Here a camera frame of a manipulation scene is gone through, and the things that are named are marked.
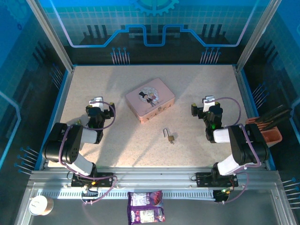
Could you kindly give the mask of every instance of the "gear graphic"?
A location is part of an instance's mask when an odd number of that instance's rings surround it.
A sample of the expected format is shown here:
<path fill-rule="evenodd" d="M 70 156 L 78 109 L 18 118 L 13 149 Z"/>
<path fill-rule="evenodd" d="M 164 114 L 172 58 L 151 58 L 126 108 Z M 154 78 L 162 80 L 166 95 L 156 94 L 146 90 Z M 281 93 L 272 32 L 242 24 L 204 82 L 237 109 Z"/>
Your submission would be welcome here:
<path fill-rule="evenodd" d="M 174 5 L 179 3 L 179 0 L 132 0 L 135 8 L 139 9 L 141 13 L 146 13 L 147 16 L 152 14 L 163 15 L 163 12 L 169 13 L 169 9 L 174 9 Z"/>
<path fill-rule="evenodd" d="M 4 0 L 2 2 L 6 5 L 7 10 L 17 22 L 20 23 L 25 19 L 28 13 L 26 0 Z"/>

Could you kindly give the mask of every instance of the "white label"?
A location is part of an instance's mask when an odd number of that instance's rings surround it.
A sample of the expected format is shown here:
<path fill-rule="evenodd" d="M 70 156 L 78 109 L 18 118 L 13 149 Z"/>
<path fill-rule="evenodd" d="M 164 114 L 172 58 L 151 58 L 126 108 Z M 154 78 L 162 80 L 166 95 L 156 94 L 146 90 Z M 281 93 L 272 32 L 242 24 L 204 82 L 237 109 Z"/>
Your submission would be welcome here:
<path fill-rule="evenodd" d="M 133 193 L 133 206 L 147 205 L 147 196 L 145 193 Z"/>
<path fill-rule="evenodd" d="M 141 210 L 141 223 L 153 223 L 154 222 L 154 210 Z"/>

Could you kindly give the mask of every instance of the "metal frame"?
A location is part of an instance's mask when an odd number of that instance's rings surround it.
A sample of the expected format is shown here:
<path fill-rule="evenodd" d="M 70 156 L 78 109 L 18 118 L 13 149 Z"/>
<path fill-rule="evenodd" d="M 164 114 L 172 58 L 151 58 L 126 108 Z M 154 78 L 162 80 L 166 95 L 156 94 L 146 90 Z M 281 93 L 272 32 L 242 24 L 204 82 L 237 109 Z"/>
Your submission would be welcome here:
<path fill-rule="evenodd" d="M 273 15 L 276 13 L 276 10 L 280 3 L 281 0 L 270 0 L 269 4 L 267 5 L 265 11 L 262 14 L 262 17 L 258 21 L 257 26 L 255 27 L 248 43 L 246 44 L 244 51 L 240 55 L 240 59 L 237 63 L 238 72 L 240 72 L 244 68 L 258 41 L 261 39 L 261 36 L 266 31 L 266 28 L 271 19 L 273 18 Z"/>
<path fill-rule="evenodd" d="M 163 190 L 166 193 L 187 193 L 187 196 L 181 196 L 180 199 L 192 199 L 188 193 L 204 193 L 208 190 L 219 190 L 220 188 L 198 188 L 196 182 L 191 180 L 196 172 L 209 172 L 210 168 L 203 167 L 176 167 L 176 168 L 98 168 L 101 172 L 114 172 L 118 177 L 116 188 L 112 192 L 125 193 L 130 190 L 149 191 Z M 249 184 L 247 190 L 268 190 L 272 193 L 274 206 L 276 208 L 279 221 L 282 225 L 295 225 L 296 221 L 293 212 L 289 206 L 287 197 L 278 171 L 266 171 L 261 168 L 247 169 L 249 175 Z M 242 190 L 247 178 L 245 174 L 238 174 L 239 187 L 236 190 Z M 30 176 L 15 225 L 27 225 L 30 222 L 31 214 L 28 211 L 28 205 L 32 197 L 44 194 L 52 198 L 81 199 L 81 196 L 65 195 L 60 193 L 73 193 L 78 188 L 71 187 L 72 173 L 66 169 L 52 169 L 50 171 L 33 171 Z M 124 199 L 126 196 L 112 194 L 111 199 Z"/>
<path fill-rule="evenodd" d="M 64 64 L 65 68 L 68 72 L 72 72 L 73 70 L 73 63 L 69 58 L 66 50 L 64 49 L 59 37 L 57 36 L 53 26 L 48 20 L 42 6 L 38 1 L 35 0 L 26 0 L 28 5 L 30 6 L 33 14 L 36 16 L 38 22 L 42 26 L 42 29 L 46 33 L 48 39 L 50 40 L 51 44 L 53 45 L 56 53 L 58 54 L 60 60 Z"/>

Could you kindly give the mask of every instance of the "pink tin box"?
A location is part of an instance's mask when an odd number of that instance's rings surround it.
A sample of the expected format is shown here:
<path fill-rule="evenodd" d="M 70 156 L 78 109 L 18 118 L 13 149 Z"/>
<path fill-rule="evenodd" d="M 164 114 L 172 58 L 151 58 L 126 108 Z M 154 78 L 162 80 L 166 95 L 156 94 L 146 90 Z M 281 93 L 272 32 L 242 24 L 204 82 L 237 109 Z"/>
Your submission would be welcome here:
<path fill-rule="evenodd" d="M 125 98 L 141 123 L 171 107 L 175 101 L 175 95 L 159 78 L 128 93 Z"/>

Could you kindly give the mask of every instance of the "speckled tabletop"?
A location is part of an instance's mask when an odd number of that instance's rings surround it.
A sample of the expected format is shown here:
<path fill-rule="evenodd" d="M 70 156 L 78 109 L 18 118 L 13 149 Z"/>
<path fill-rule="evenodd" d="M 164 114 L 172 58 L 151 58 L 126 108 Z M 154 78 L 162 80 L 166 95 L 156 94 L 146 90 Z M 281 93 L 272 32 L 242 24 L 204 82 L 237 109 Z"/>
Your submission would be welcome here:
<path fill-rule="evenodd" d="M 175 94 L 175 104 L 140 124 L 130 111 L 125 95 L 159 77 Z M 85 107 L 90 99 L 103 96 L 116 105 L 115 123 L 104 130 L 100 144 L 84 144 L 80 153 L 97 166 L 211 166 L 231 154 L 229 143 L 206 140 L 203 120 L 191 115 L 191 104 L 202 98 L 232 97 L 242 107 L 241 122 L 247 118 L 240 91 L 230 65 L 84 66 L 76 67 L 61 122 L 88 122 Z M 222 100 L 222 123 L 233 124 L 238 107 Z M 163 129 L 175 137 L 170 144 Z"/>

